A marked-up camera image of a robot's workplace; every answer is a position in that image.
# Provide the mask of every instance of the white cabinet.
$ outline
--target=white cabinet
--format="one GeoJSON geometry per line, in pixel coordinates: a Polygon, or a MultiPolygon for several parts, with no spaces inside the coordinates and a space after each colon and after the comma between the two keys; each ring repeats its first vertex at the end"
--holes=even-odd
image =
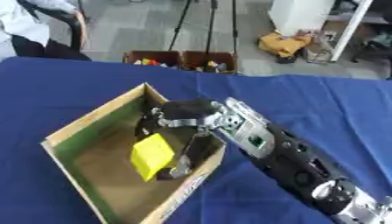
{"type": "Polygon", "coordinates": [[[274,0],[269,16],[284,36],[299,30],[320,30],[333,7],[334,0],[274,0]]]}

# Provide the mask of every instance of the basket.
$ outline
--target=basket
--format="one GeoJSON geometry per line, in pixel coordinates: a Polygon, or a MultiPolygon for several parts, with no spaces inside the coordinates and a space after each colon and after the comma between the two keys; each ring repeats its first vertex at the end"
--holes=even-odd
{"type": "Polygon", "coordinates": [[[126,52],[122,58],[123,63],[134,64],[138,60],[156,60],[161,64],[166,64],[168,67],[178,67],[182,65],[181,55],[177,51],[169,52],[153,52],[153,51],[131,51],[126,52]]]}
{"type": "Polygon", "coordinates": [[[197,67],[203,67],[207,61],[214,61],[217,64],[226,63],[227,71],[222,74],[236,74],[237,72],[237,60],[236,57],[229,52],[194,52],[185,51],[182,54],[183,63],[182,68],[184,70],[196,70],[197,67]]]}

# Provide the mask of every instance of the yellow bag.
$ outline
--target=yellow bag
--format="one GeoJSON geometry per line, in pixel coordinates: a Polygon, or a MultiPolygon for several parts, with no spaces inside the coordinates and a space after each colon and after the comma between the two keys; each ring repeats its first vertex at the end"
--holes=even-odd
{"type": "Polygon", "coordinates": [[[296,36],[293,38],[283,38],[282,35],[272,32],[269,35],[260,38],[258,46],[262,50],[266,50],[280,57],[286,58],[293,56],[294,53],[309,45],[312,42],[312,35],[296,36]]]}

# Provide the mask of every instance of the white shirt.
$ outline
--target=white shirt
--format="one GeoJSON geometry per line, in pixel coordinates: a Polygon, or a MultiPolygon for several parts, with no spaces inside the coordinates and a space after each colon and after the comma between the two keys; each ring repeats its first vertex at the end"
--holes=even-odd
{"type": "MultiPolygon", "coordinates": [[[[75,7],[67,0],[25,0],[48,10],[74,13],[75,7]]],[[[16,56],[11,35],[25,37],[46,46],[49,26],[33,17],[17,0],[0,0],[0,61],[16,56]]]]}

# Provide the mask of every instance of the robotic arm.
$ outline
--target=robotic arm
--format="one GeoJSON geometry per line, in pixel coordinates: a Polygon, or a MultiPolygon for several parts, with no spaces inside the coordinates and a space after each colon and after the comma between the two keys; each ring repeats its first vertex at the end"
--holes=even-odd
{"type": "Polygon", "coordinates": [[[198,132],[183,150],[178,164],[163,169],[158,179],[175,179],[194,168],[208,145],[211,131],[237,144],[260,171],[309,207],[337,223],[392,224],[392,199],[379,203],[357,187],[322,150],[292,135],[245,103],[170,101],[148,111],[136,128],[139,138],[156,128],[195,127],[198,132]]]}

